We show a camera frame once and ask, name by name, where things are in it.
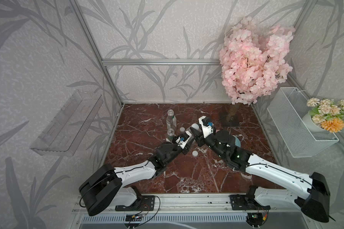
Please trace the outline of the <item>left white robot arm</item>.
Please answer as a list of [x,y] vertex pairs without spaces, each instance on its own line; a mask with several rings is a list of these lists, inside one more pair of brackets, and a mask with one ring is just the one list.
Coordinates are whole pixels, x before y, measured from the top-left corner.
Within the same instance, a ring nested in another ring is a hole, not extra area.
[[91,175],[80,187],[79,204],[95,216],[109,206],[116,210],[142,211],[147,207],[144,196],[130,184],[149,180],[163,174],[167,166],[180,154],[187,154],[194,138],[180,136],[174,142],[164,142],[145,162],[128,166],[113,167],[105,164]]

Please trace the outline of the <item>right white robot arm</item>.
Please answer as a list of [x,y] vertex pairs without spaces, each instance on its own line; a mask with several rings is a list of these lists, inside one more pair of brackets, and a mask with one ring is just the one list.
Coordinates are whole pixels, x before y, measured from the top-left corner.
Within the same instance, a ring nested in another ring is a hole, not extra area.
[[264,178],[283,187],[283,194],[261,194],[261,188],[253,187],[245,196],[247,203],[256,203],[263,207],[272,204],[279,204],[284,208],[293,207],[313,220],[329,222],[330,190],[322,174],[299,173],[271,163],[236,146],[235,137],[225,130],[214,132],[211,126],[208,126],[201,131],[199,126],[194,124],[189,133],[198,146],[208,146],[229,168]]

